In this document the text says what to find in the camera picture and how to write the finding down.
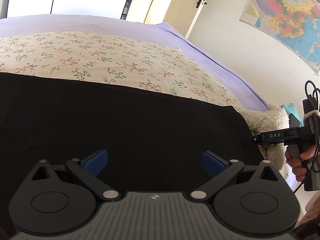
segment white wall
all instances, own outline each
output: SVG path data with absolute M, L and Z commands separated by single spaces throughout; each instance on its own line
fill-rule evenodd
M 239 21 L 248 0 L 207 0 L 189 36 L 196 46 L 238 73 L 268 102 L 294 103 L 303 115 L 304 84 L 320 79 L 289 48 Z

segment finger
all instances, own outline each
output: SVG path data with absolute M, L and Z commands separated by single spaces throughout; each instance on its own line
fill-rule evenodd
M 302 160 L 308 160 L 310 159 L 314 154 L 315 154 L 315 150 L 316 150 L 317 145 L 313 145 L 311 147 L 309 147 L 308 150 L 306 150 L 305 152 L 300 154 L 300 158 Z
M 294 159 L 294 158 L 290 158 L 289 164 L 290 164 L 290 166 L 293 167 L 293 168 L 295 168 L 295 167 L 300 167 L 300 166 L 301 166 L 301 160 L 299 160 L 299 159 Z
M 307 173 L 307 169 L 306 168 L 292 168 L 292 172 L 294 175 L 296 176 L 302 176 L 305 175 Z
M 290 152 L 289 151 L 285 151 L 284 156 L 286 158 L 290 158 L 291 157 Z
M 296 176 L 297 182 L 303 181 L 304 180 L 304 175 L 303 176 Z

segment flower pattern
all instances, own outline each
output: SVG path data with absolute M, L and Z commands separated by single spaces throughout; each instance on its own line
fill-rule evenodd
M 179 49 L 112 35 L 51 32 L 3 38 L 0 72 L 124 85 L 245 109 Z

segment blue gripper pad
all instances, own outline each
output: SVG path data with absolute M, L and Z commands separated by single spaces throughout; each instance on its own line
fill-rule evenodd
M 81 161 L 81 166 L 93 176 L 97 176 L 107 165 L 108 153 L 99 150 Z
M 222 160 L 220 157 L 215 156 L 213 153 L 204 152 L 202 155 L 202 165 L 206 169 L 207 172 L 212 177 L 217 176 L 219 173 L 223 172 L 226 168 L 228 168 L 228 162 Z

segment stuffed animal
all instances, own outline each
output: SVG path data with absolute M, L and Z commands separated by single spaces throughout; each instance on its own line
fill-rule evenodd
M 289 117 L 284 108 L 269 105 L 269 111 L 239 111 L 246 120 L 253 135 L 289 128 Z M 286 146 L 282 144 L 262 145 L 259 147 L 263 157 L 271 161 L 280 171 L 285 164 Z

